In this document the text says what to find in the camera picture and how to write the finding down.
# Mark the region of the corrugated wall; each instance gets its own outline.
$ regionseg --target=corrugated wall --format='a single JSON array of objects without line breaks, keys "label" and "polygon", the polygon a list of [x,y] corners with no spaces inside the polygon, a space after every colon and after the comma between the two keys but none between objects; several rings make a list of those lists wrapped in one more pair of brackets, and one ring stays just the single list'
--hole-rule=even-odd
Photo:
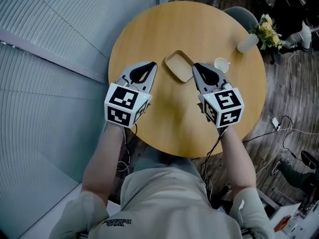
[{"label": "corrugated wall", "polygon": [[[155,4],[0,0],[0,29],[107,79],[118,35]],[[9,238],[23,234],[81,181],[104,123],[106,91],[0,43],[0,229]]]}]

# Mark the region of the gray chair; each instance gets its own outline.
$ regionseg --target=gray chair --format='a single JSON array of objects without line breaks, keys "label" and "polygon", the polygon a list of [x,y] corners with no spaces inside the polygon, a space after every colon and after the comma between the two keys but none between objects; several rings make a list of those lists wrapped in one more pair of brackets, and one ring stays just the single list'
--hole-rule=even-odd
[{"label": "gray chair", "polygon": [[258,25],[256,17],[247,9],[239,6],[227,8],[224,10],[229,16],[241,24],[249,33],[253,26]]}]

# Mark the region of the power strip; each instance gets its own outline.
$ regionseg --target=power strip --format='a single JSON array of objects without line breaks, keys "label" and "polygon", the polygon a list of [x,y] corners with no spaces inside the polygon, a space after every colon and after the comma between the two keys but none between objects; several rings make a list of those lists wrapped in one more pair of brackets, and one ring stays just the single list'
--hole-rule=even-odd
[{"label": "power strip", "polygon": [[274,126],[275,130],[278,131],[280,129],[279,122],[276,117],[271,119],[271,124]]}]

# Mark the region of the gray pants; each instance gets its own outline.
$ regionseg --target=gray pants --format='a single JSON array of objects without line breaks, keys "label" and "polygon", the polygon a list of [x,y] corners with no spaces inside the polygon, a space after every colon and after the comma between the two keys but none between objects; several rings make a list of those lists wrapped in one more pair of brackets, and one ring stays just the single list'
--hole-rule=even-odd
[{"label": "gray pants", "polygon": [[282,162],[278,166],[278,168],[282,172],[284,178],[288,181],[288,183],[295,188],[301,188],[303,186],[303,183],[309,178],[309,176],[313,174],[297,172],[285,162]]},{"label": "gray pants", "polygon": [[151,146],[136,162],[134,172],[148,168],[175,167],[200,178],[194,164],[186,157],[178,157],[161,152]]}]

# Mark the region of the wooden floor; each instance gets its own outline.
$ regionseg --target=wooden floor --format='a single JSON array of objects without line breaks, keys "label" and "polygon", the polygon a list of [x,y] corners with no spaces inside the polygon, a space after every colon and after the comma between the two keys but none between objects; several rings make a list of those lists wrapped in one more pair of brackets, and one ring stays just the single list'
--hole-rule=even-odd
[{"label": "wooden floor", "polygon": [[[242,6],[255,12],[254,0],[189,0],[202,2],[223,10],[232,6]],[[291,53],[277,56],[276,64],[270,64],[270,57],[263,55],[267,74],[268,91],[263,112],[253,130],[245,137],[245,140],[255,136],[272,132],[273,127],[270,120],[273,116],[281,118],[284,115],[291,115],[295,128],[304,132],[319,132],[319,53],[309,50],[307,53],[299,52],[299,55],[291,57],[289,70],[293,93],[290,87],[288,76],[288,58]],[[287,128],[289,120],[283,120],[282,128]],[[282,140],[285,131],[279,131],[245,143],[245,147],[253,160],[256,172],[259,172],[270,161],[270,164],[257,175],[257,187],[274,201],[285,204],[285,200],[273,193],[273,188],[285,193],[294,199],[297,189],[291,187],[281,174],[275,177],[270,176],[272,166],[280,159],[290,158],[292,166],[299,172],[310,172],[299,160],[293,159],[290,153],[282,148]],[[137,137],[131,143],[132,159],[130,170],[133,170],[135,161],[143,153],[147,144]],[[319,135],[310,135],[294,131],[285,140],[288,147],[297,157],[300,158],[301,150],[306,150],[315,158],[319,159]],[[122,151],[121,158],[127,160],[127,155]],[[204,158],[194,160],[197,168]],[[224,185],[228,184],[226,177],[223,155],[217,154],[210,158],[208,174],[212,175],[213,192],[218,192]],[[118,202],[120,190],[126,172],[118,172],[111,199]]]}]

